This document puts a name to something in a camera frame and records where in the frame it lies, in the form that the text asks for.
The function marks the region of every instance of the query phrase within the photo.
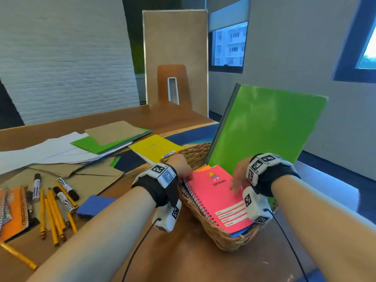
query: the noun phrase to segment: brown envelope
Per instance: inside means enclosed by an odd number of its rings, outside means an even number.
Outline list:
[[[111,142],[137,136],[144,131],[125,121],[120,121],[100,127],[90,128],[85,130],[85,132],[93,137],[101,146],[104,146]]]
[[[80,169],[78,173],[74,173],[70,177],[65,179],[67,183],[73,189],[75,189],[80,196],[80,199],[76,202],[78,206],[85,202],[89,196],[97,195],[102,192],[124,174],[124,172],[108,166],[112,160],[113,158],[111,159],[109,157],[102,161],[89,164],[88,166]],[[35,173],[40,173],[41,186],[44,189],[45,193],[48,191],[48,188],[53,188],[56,186],[57,179],[60,177],[59,175],[55,175],[43,170],[26,168],[25,170],[12,177],[10,180],[2,183],[0,185],[0,188],[8,187],[9,189],[12,189],[22,184],[27,184],[29,185],[29,190],[32,190]],[[35,217],[40,220],[40,202],[34,201],[33,207]],[[47,214],[45,214],[45,218],[46,228],[50,230],[51,228],[48,223]]]
[[[68,164],[68,163],[58,163],[58,164],[32,164],[29,166],[31,169],[47,171],[60,177],[68,177],[77,169],[85,166],[85,164]]]

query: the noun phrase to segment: wicker basket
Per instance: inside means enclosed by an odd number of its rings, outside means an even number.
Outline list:
[[[185,148],[179,153],[183,154],[186,158],[188,164],[195,169],[200,167],[203,164],[205,156],[209,151],[211,143],[203,143],[203,144],[196,144],[194,146]],[[169,159],[169,156],[161,159],[162,163],[166,162]],[[204,227],[205,232],[208,236],[215,242],[215,244],[223,251],[234,251],[237,250],[240,246],[246,244],[250,241],[256,233],[263,227],[264,225],[261,224],[254,224],[246,233],[238,236],[238,237],[231,237],[227,232],[225,232],[220,227],[214,225],[211,221],[205,218],[200,211],[191,203],[191,201],[181,192],[180,193],[180,200],[186,204],[186,206],[191,210],[193,215],[200,221],[202,226]],[[275,211],[277,208],[277,204],[271,206],[271,209]]]

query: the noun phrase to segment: green folder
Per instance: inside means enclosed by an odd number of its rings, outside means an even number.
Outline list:
[[[147,130],[145,128],[141,128],[141,129],[144,131],[144,133],[141,133],[141,134],[134,136],[134,137],[128,137],[128,138],[125,138],[125,139],[121,139],[119,141],[111,142],[111,143],[106,144],[104,146],[99,145],[98,142],[94,138],[92,138],[91,136],[87,136],[87,137],[84,137],[84,138],[79,139],[77,141],[73,141],[73,142],[71,142],[71,144],[74,144],[75,146],[78,146],[78,147],[83,148],[85,150],[88,150],[90,152],[93,152],[93,153],[96,153],[96,154],[101,154],[101,153],[110,151],[111,149],[121,147],[121,146],[127,144],[128,142],[135,141],[136,139],[138,139],[138,138],[140,138],[144,135],[148,135],[149,133],[153,132],[152,130]]]
[[[205,163],[232,174],[248,156],[272,152],[295,162],[328,98],[236,84]]]

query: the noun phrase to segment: yellow pencil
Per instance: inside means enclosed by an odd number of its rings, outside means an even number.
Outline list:
[[[76,223],[73,220],[72,215],[68,212],[67,216],[68,216],[69,222],[71,223],[73,232],[76,233],[77,232],[77,226],[76,226]]]
[[[46,235],[47,235],[47,232],[46,232],[46,223],[45,223],[45,217],[44,217],[44,194],[43,194],[43,189],[41,189],[41,193],[40,193],[40,198],[42,198],[40,200],[41,202],[41,239],[45,239],[46,238]]]
[[[51,199],[51,196],[50,194],[47,195],[47,201],[50,205],[50,209],[51,209],[51,213],[52,213],[52,218],[53,218],[53,221],[54,221],[54,224],[58,230],[58,234],[59,234],[59,237],[61,238],[62,241],[65,241],[67,240],[64,233],[63,233],[63,229],[61,228],[61,225],[60,225],[60,222],[59,222],[59,219],[58,219],[58,215],[56,214],[56,211],[55,211],[55,208],[53,206],[53,202],[52,202],[52,199]]]
[[[0,244],[0,246],[4,248],[7,252],[9,252],[11,255],[13,255],[14,257],[17,257],[19,260],[25,262],[31,268],[31,270],[35,270],[38,268],[38,265],[35,264],[35,262],[33,262],[32,260],[24,256],[17,250],[15,250],[13,247],[8,245],[7,243],[3,242]]]
[[[60,183],[57,183],[60,190],[64,193],[64,195],[67,197],[67,199],[72,203],[75,209],[78,209],[78,205],[73,201],[73,199],[69,196],[68,192],[64,189],[63,186],[60,185]]]
[[[65,226],[65,223],[64,223],[64,220],[63,220],[63,216],[60,213],[60,209],[59,209],[58,203],[56,203],[55,195],[53,194],[51,188],[48,188],[48,195],[50,196],[50,199],[52,201],[53,208],[55,209],[55,213],[56,213],[56,215],[58,217],[58,221],[59,221],[60,227],[61,227],[61,229],[63,231],[65,231],[67,229],[67,227]]]
[[[51,227],[53,244],[54,244],[54,246],[59,246],[59,239],[58,239],[58,235],[56,233],[55,223],[53,221],[52,212],[51,212],[51,208],[50,208],[50,204],[48,202],[47,196],[44,196],[43,201],[44,201],[44,205],[46,207],[47,217],[48,217],[50,227]]]

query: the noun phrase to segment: black cable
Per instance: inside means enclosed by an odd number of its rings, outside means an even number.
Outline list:
[[[136,247],[134,253],[132,254],[129,262],[128,262],[128,266],[127,266],[127,269],[125,270],[124,272],[124,276],[123,276],[123,279],[121,280],[121,282],[124,282],[125,280],[125,276],[127,276],[127,273],[128,273],[128,270],[129,270],[129,266],[133,260],[133,257],[135,256],[136,252],[138,251],[138,248],[140,247],[141,243],[144,241],[144,239],[146,238],[146,236],[148,235],[148,233],[152,230],[152,227],[154,227],[154,224],[158,221],[161,221],[162,219],[161,218],[157,218],[154,223],[152,224],[152,226],[149,228],[149,230],[145,233],[144,237],[142,238],[142,240],[140,241],[140,243],[138,244],[138,246]]]
[[[308,278],[307,278],[307,275],[305,274],[305,272],[304,272],[304,270],[303,270],[303,266],[302,266],[302,264],[300,263],[300,260],[299,260],[298,256],[296,255],[296,252],[295,252],[293,246],[291,245],[291,242],[289,241],[289,239],[288,239],[288,237],[287,237],[285,231],[283,230],[281,224],[279,223],[279,221],[277,220],[277,218],[275,217],[275,215],[274,215],[274,213],[273,213],[272,211],[270,211],[269,209],[266,209],[266,208],[265,208],[265,209],[264,209],[264,212],[266,212],[266,211],[268,211],[269,213],[271,213],[271,215],[273,216],[273,218],[276,220],[276,222],[277,222],[278,226],[280,227],[281,231],[283,232],[283,235],[285,236],[285,238],[286,238],[288,244],[290,245],[291,250],[293,251],[293,253],[294,253],[294,255],[295,255],[296,261],[298,261],[298,264],[299,264],[299,266],[300,266],[300,269],[302,270],[302,273],[303,273],[303,275],[304,275],[304,278],[306,279],[307,282],[309,282],[309,280],[308,280]]]

